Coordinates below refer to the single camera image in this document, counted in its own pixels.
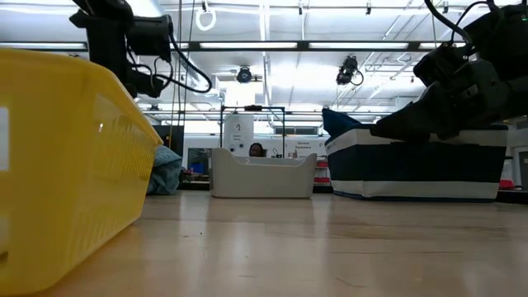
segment wooden table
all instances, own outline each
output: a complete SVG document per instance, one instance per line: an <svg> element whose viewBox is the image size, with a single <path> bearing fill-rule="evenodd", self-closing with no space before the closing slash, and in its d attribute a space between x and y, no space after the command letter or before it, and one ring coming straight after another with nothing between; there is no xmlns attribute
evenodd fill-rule
<svg viewBox="0 0 528 297"><path fill-rule="evenodd" d="M39 296L528 296L528 206L148 198Z"/></svg>

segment person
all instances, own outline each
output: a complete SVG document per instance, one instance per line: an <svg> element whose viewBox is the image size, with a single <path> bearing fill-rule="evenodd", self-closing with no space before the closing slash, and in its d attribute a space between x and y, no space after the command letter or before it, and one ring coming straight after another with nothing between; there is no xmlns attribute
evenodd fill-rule
<svg viewBox="0 0 528 297"><path fill-rule="evenodd" d="M262 144L254 143L249 147L249 157L265 157L266 152Z"/></svg>

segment plastic basket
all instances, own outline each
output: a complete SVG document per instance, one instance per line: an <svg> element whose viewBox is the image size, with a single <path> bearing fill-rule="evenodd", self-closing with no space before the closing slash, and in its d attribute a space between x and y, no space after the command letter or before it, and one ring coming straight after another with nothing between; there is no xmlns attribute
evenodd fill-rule
<svg viewBox="0 0 528 297"><path fill-rule="evenodd" d="M17 295L139 217L162 141L103 67L0 49L0 69L0 295Z"/></svg>

